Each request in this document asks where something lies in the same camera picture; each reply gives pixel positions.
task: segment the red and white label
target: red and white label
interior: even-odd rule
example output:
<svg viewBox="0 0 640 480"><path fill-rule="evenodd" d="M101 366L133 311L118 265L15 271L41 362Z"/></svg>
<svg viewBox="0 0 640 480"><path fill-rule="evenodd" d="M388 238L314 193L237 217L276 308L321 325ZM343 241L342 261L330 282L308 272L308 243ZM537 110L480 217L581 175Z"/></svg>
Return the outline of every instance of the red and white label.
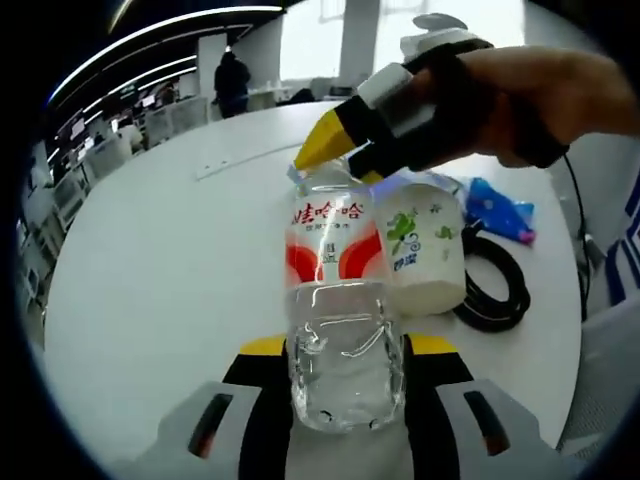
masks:
<svg viewBox="0 0 640 480"><path fill-rule="evenodd" d="M285 258L287 287L381 277L385 264L369 197L331 192L298 199Z"/></svg>

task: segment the black cable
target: black cable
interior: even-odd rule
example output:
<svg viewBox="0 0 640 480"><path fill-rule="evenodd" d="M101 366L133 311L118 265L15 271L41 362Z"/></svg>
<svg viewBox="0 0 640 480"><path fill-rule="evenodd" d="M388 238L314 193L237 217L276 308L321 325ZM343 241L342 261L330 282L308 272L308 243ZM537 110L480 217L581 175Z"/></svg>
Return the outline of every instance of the black cable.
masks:
<svg viewBox="0 0 640 480"><path fill-rule="evenodd" d="M582 205L582 196L580 195L580 188L578 188L578 180L576 179L576 174L573 171L573 167L571 166L571 162L569 162L569 157L567 155L563 155L564 161L567 164L567 168L569 169L569 173L571 174L571 181L573 182L573 188L576 191L576 198L578 199L578 209L580 211L580 227L578 235L580 235L580 240L582 241L582 253L584 255L584 261L587 266L587 279L586 279L586 287L582 283L582 278L580 276L580 272L578 272L578 282L580 284L580 307L582 309L582 321L584 322L587 319L587 300L589 299L589 290L591 289L591 264L589 263L589 255L587 254L587 240L586 240L586 221L584 216L584 206Z"/></svg>
<svg viewBox="0 0 640 480"><path fill-rule="evenodd" d="M477 330L495 333L515 327L531 305L531 296L518 263L504 248L478 236L482 222L465 227L462 245L465 256L477 255L493 263L509 285L509 298L496 300L483 292L466 274L467 297L453 312L464 323Z"/></svg>

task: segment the ceiling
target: ceiling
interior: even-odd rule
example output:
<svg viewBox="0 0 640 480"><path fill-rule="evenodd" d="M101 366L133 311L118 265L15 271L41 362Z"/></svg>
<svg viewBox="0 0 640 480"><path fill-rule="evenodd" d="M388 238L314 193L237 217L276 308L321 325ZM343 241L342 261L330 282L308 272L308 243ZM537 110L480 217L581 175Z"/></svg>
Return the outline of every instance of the ceiling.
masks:
<svg viewBox="0 0 640 480"><path fill-rule="evenodd" d="M214 8L280 7L290 6L297 1L299 0L103 0L101 8L76 11L83 21L74 22L72 32L69 32L68 27L58 32L60 38L56 40L69 37L70 41L62 44L64 55L56 59L56 78L52 82L51 91L55 91L69 74L97 52L158 22ZM166 25L124 42L75 75L50 99L45 109L43 134L52 139L62 124L124 82L161 65L195 55L199 36L225 32L229 43L233 44L238 37L282 13L283 11L244 11L199 16ZM145 77L144 82L195 64L195 60L176 64Z"/></svg>

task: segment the paper cup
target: paper cup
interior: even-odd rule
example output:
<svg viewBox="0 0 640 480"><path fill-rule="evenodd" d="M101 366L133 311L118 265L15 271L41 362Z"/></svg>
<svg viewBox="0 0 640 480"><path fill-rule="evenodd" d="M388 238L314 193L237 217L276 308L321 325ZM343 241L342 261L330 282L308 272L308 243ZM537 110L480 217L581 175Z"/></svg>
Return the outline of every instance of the paper cup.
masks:
<svg viewBox="0 0 640 480"><path fill-rule="evenodd" d="M403 314L446 312L466 296L460 204L437 187L411 184L377 204L391 270L390 297Z"/></svg>

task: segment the blue plastic bag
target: blue plastic bag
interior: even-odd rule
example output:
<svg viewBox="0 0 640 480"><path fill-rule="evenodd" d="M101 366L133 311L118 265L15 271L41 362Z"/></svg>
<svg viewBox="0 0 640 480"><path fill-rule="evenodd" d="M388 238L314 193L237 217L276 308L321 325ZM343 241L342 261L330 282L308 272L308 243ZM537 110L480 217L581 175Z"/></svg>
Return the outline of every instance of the blue plastic bag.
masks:
<svg viewBox="0 0 640 480"><path fill-rule="evenodd" d="M511 201L483 178L471 180L466 210L467 222L481 220L488 232L525 245L531 245L536 238L531 228L533 204Z"/></svg>

